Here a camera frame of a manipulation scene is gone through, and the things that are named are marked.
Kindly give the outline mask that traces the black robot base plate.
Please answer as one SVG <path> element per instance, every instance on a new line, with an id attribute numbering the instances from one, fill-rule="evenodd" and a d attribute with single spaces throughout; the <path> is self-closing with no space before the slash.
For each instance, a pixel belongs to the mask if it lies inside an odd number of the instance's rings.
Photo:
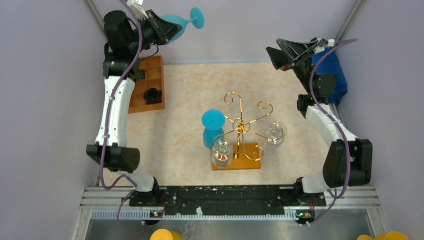
<path id="1" fill-rule="evenodd" d="M 323 193 L 299 193 L 292 185 L 155 186 L 151 192 L 134 192 L 131 207 L 163 207 L 167 217 L 277 216 L 285 208 L 326 206 Z"/>

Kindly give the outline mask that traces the blue wine glass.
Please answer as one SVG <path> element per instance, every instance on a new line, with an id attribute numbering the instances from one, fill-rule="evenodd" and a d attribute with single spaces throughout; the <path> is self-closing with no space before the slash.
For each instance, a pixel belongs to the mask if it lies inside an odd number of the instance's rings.
<path id="1" fill-rule="evenodd" d="M 193 24 L 193 26 L 198 30 L 201 30 L 205 26 L 204 14 L 198 7 L 193 7 L 191 9 L 189 19 L 184 19 L 183 17 L 175 14 L 163 15 L 160 18 L 166 22 L 181 26 L 181 30 L 175 36 L 171 37 L 166 45 L 178 40 L 185 33 L 189 23 Z"/>
<path id="2" fill-rule="evenodd" d="M 201 121 L 204 126 L 203 144 L 211 150 L 214 138 L 224 134 L 225 115 L 220 110 L 210 109 L 203 114 Z"/>

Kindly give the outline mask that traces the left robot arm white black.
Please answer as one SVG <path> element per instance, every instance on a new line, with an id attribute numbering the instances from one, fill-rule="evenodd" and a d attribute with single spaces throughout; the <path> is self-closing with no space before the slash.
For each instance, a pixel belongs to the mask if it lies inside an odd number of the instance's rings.
<path id="1" fill-rule="evenodd" d="M 135 191 L 142 193 L 154 189 L 155 178 L 146 171 L 140 177 L 133 176 L 141 153 L 127 146 L 127 121 L 141 64 L 139 55 L 152 45 L 163 46 L 178 39 L 185 21 L 177 15 L 157 16 L 152 10 L 147 15 L 148 19 L 131 21 L 125 12 L 114 10 L 104 17 L 104 109 L 95 144 L 86 147 L 87 155 L 100 166 L 101 182 L 105 181 L 103 170 L 108 169 L 120 173 Z"/>

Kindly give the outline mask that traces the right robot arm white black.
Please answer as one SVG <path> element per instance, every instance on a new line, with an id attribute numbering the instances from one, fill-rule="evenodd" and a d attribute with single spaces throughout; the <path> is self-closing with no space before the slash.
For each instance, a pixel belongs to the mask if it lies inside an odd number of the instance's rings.
<path id="1" fill-rule="evenodd" d="M 365 186 L 371 182 L 373 144 L 351 133 L 333 113 L 328 98 L 336 88 L 338 78 L 331 73 L 318 73 L 318 67 L 330 54 L 356 39 L 336 41 L 314 38 L 308 42 L 277 39 L 278 48 L 266 51 L 276 70 L 292 70 L 306 94 L 300 94 L 297 109 L 312 123 L 327 144 L 329 152 L 323 169 L 301 177 L 295 186 L 303 194 L 317 194 L 330 189 Z"/>

